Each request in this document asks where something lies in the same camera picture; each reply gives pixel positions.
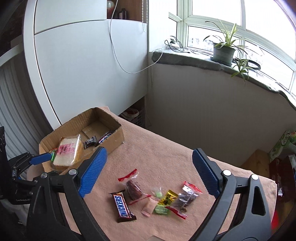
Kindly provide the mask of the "Snickers bar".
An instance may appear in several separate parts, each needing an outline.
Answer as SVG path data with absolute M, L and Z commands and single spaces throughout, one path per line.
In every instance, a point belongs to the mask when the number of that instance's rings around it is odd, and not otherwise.
M 124 190 L 119 192 L 112 192 L 110 195 L 112 196 L 114 203 L 116 205 L 116 209 L 118 212 L 117 222 L 128 222 L 135 221 L 137 217 L 130 211 L 124 196 Z

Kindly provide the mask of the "cardboard box on floor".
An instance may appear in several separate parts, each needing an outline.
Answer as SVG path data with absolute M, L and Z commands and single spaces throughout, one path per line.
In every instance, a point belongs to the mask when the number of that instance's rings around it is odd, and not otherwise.
M 256 150 L 241 166 L 261 176 L 269 176 L 269 157 L 265 151 Z

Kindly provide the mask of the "pink table cloth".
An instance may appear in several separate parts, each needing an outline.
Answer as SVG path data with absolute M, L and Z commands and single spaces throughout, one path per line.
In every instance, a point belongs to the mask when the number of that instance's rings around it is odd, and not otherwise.
M 100 132 L 119 126 L 119 131 L 105 143 L 108 157 L 92 192 L 85 196 L 92 215 L 110 240 L 148 240 L 152 236 L 163 240 L 189 240 L 212 207 L 215 198 L 208 194 L 192 161 L 192 150 L 141 128 L 112 113 L 107 107 L 87 110 L 72 118 L 44 137 L 39 144 L 41 153 L 56 148 L 63 137 L 81 134 L 89 137 L 88 126 L 96 123 Z M 146 217 L 141 210 L 146 201 L 131 206 L 135 221 L 119 223 L 111 193 L 123 186 L 118 179 L 137 169 L 141 189 L 152 188 L 179 192 L 184 181 L 202 190 L 190 205 L 187 219 L 175 214 L 153 214 Z

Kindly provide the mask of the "pink candy packet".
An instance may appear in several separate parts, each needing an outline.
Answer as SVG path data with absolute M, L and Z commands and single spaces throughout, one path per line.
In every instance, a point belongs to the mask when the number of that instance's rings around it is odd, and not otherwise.
M 150 217 L 155 209 L 155 207 L 158 205 L 159 199 L 156 197 L 149 197 L 146 205 L 141 210 L 141 214 Z

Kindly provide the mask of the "small green tablet candy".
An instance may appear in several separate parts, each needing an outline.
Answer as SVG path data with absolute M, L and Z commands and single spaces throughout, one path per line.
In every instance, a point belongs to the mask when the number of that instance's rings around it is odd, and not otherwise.
M 154 187 L 151 189 L 152 194 L 154 197 L 161 199 L 163 197 L 162 187 Z

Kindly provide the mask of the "white bread packet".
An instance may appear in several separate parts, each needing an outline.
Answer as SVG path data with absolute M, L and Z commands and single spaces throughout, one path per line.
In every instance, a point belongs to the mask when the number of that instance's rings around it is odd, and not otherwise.
M 53 165 L 58 168 L 68 168 L 80 160 L 82 151 L 81 135 L 62 138 Z

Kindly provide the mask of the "dark windowsill cover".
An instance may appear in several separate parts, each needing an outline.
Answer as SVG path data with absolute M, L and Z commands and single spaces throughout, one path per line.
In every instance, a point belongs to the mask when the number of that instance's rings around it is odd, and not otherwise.
M 168 49 L 153 51 L 152 61 L 159 64 L 190 66 L 205 70 L 222 71 L 229 75 L 232 75 L 237 71 L 237 67 L 229 67 L 224 64 L 214 62 L 206 55 L 192 52 L 174 52 Z M 291 105 L 292 108 L 295 108 L 295 97 L 285 90 L 285 88 L 278 82 L 269 78 L 260 71 L 250 71 L 249 75 L 246 75 L 245 80 L 271 93 L 279 94 Z

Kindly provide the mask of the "black patterned candy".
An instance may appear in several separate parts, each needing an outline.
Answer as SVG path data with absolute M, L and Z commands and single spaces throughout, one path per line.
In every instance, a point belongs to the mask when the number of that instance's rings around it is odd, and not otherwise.
M 89 138 L 88 140 L 86 140 L 84 143 L 83 143 L 83 146 L 84 146 L 84 149 L 87 149 L 93 145 L 95 145 L 97 142 L 97 139 L 96 139 L 96 136 L 92 136 L 91 138 Z

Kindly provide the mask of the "green mint packet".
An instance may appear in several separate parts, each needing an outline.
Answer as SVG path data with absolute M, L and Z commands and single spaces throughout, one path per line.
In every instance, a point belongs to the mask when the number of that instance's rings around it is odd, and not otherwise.
M 157 204 L 154 213 L 159 215 L 168 215 L 170 213 L 170 210 L 166 208 L 164 205 Z

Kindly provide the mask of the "green gift bag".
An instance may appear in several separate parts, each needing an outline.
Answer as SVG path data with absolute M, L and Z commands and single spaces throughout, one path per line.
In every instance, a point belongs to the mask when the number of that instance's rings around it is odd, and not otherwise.
M 295 131 L 285 131 L 268 153 L 270 162 L 284 153 L 295 154 Z

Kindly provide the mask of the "dried fruit red-edged bag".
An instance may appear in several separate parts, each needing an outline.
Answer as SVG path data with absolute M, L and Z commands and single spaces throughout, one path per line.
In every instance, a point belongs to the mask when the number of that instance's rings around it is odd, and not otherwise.
M 178 197 L 165 208 L 185 220 L 188 206 L 202 193 L 200 188 L 188 181 L 184 181 L 182 193 L 179 193 Z

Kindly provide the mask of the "yellow candy packet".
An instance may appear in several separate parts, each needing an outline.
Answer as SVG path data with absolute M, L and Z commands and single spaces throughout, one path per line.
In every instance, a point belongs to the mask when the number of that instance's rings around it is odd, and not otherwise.
M 168 190 L 164 197 L 162 197 L 159 201 L 159 205 L 162 206 L 170 206 L 178 197 L 178 194 L 173 192 L 172 190 Z

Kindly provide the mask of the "dark date snack bag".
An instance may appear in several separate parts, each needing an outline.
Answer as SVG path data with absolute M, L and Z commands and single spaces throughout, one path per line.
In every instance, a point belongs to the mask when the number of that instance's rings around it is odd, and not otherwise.
M 142 201 L 146 198 L 151 197 L 151 195 L 146 194 L 142 191 L 140 188 L 138 182 L 138 170 L 134 169 L 129 174 L 127 174 L 124 177 L 118 178 L 118 181 L 124 185 L 125 190 L 127 192 L 128 198 L 129 198 L 129 205 L 133 205 L 139 201 Z

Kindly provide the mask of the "green candy packet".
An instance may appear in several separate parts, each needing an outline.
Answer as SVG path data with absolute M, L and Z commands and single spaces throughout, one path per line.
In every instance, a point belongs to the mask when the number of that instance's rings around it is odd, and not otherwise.
M 57 148 L 50 150 L 49 153 L 51 155 L 51 162 L 53 162 L 57 153 Z

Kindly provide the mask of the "white cabinet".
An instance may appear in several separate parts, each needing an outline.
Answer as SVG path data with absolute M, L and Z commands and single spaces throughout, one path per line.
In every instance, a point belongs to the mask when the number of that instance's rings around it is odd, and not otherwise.
M 107 19 L 105 1 L 28 1 L 23 46 L 52 128 L 92 107 L 120 114 L 147 94 L 147 25 Z

